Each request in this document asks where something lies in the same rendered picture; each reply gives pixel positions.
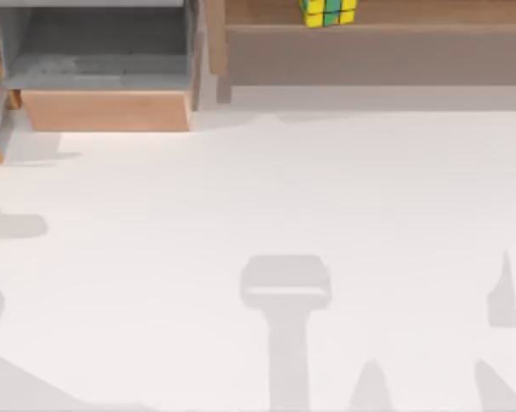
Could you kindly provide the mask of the pale wooden drawer front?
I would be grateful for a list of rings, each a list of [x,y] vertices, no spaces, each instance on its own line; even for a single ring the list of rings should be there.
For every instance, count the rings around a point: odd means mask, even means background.
[[[39,131],[188,131],[192,93],[164,90],[23,90]]]

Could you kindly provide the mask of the wooden open shelf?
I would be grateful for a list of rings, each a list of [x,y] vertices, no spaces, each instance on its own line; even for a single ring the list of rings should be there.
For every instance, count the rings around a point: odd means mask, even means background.
[[[216,96],[241,87],[516,86],[516,0],[203,0]]]

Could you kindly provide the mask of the yellow and green puzzle cube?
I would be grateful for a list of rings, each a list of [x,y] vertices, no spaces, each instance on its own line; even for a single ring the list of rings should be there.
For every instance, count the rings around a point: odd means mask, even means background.
[[[358,0],[299,0],[307,27],[330,27],[350,24],[355,19]]]

